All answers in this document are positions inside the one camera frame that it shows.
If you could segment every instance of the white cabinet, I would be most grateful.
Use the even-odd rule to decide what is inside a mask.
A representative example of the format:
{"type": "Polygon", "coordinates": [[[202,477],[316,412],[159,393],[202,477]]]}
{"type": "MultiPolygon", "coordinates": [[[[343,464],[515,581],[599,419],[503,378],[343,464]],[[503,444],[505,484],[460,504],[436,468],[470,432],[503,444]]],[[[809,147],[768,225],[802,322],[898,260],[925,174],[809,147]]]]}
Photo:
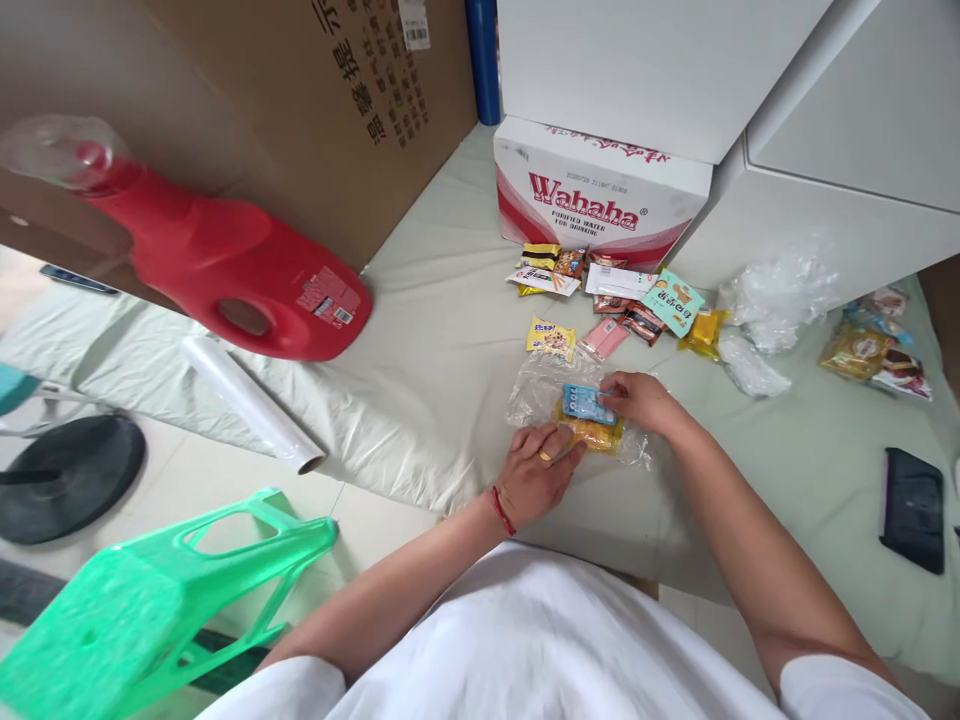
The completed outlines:
{"type": "Polygon", "coordinates": [[[830,0],[501,0],[504,111],[716,164],[830,0]]]}
{"type": "Polygon", "coordinates": [[[960,4],[839,0],[714,175],[671,268],[715,288],[827,241],[842,300],[960,252],[960,4]]]}

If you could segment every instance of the hand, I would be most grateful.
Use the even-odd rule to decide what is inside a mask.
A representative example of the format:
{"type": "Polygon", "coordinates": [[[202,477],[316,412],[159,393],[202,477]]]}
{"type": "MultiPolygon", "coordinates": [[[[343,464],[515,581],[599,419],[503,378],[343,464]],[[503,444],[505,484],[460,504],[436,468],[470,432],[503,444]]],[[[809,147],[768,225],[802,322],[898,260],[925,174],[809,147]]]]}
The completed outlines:
{"type": "Polygon", "coordinates": [[[587,452],[586,444],[578,442],[563,455],[572,442],[573,431],[553,423],[521,428],[513,436],[497,479],[497,492],[503,512],[517,531],[560,504],[574,469],[587,452]],[[541,451],[558,459],[548,462],[540,457],[541,451]]]}
{"type": "Polygon", "coordinates": [[[600,385],[600,404],[668,440],[690,416],[653,375],[616,372],[600,385]]]}

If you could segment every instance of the yellow snack package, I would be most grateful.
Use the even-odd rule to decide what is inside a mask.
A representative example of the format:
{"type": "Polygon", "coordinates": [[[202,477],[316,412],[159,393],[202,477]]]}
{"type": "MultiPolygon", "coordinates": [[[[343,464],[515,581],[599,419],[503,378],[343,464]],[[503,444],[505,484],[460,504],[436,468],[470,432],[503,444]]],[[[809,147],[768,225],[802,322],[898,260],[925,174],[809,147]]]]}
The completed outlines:
{"type": "MultiPolygon", "coordinates": [[[[560,259],[559,245],[536,245],[534,243],[524,243],[523,254],[517,261],[517,268],[535,267],[541,270],[553,270],[560,259]]],[[[534,295],[536,293],[546,292],[540,288],[530,287],[529,285],[518,285],[517,295],[534,295]]]]}
{"type": "Polygon", "coordinates": [[[557,425],[566,425],[573,430],[574,439],[583,440],[587,444],[587,449],[605,455],[617,455],[620,438],[623,437],[623,418],[619,418],[616,425],[604,425],[593,420],[573,417],[563,412],[561,398],[554,409],[553,421],[557,425]]]}
{"type": "Polygon", "coordinates": [[[563,355],[567,362],[573,359],[573,348],[577,344],[577,331],[548,323],[538,317],[530,323],[527,333],[527,352],[538,348],[556,355],[563,355]]]}
{"type": "Polygon", "coordinates": [[[717,341],[720,339],[720,328],[729,316],[727,310],[701,310],[693,319],[690,332],[677,342],[677,349],[693,350],[697,355],[720,362],[717,341]]]}
{"type": "Polygon", "coordinates": [[[880,372],[893,338],[848,322],[840,323],[820,356],[820,365],[838,375],[865,382],[880,372]]]}

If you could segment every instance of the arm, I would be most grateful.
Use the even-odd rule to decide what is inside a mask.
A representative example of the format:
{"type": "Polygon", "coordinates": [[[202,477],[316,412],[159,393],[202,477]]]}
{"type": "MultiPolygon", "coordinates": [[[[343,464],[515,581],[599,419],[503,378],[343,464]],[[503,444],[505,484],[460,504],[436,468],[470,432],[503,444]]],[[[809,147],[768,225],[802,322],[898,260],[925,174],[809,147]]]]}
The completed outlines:
{"type": "MultiPolygon", "coordinates": [[[[586,451],[581,443],[562,456],[572,437],[569,428],[549,424],[514,435],[496,487],[517,530],[560,504],[586,451]],[[559,459],[547,462],[541,450],[559,459]]],[[[506,538],[491,494],[485,493],[348,583],[283,638],[257,670],[313,655],[340,668],[348,684],[355,682],[464,571],[506,538]]]]}
{"type": "Polygon", "coordinates": [[[719,443],[649,375],[615,373],[605,403],[670,443],[694,514],[767,679],[802,655],[837,655],[896,685],[816,566],[719,443]]]}

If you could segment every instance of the green plastic stool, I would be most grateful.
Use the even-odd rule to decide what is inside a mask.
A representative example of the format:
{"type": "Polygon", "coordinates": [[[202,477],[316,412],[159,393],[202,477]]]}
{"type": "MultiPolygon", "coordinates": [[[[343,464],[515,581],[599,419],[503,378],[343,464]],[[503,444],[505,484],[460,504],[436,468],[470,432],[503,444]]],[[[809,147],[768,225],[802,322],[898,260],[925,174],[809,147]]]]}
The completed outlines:
{"type": "Polygon", "coordinates": [[[0,663],[0,699],[26,720],[126,717],[245,650],[269,627],[300,573],[337,541],[329,517],[301,522],[270,504],[275,489],[114,545],[83,566],[0,663]],[[196,549],[214,522],[249,513],[273,537],[229,552],[196,549]],[[211,653],[194,636],[219,610],[281,577],[240,639],[211,653]]]}

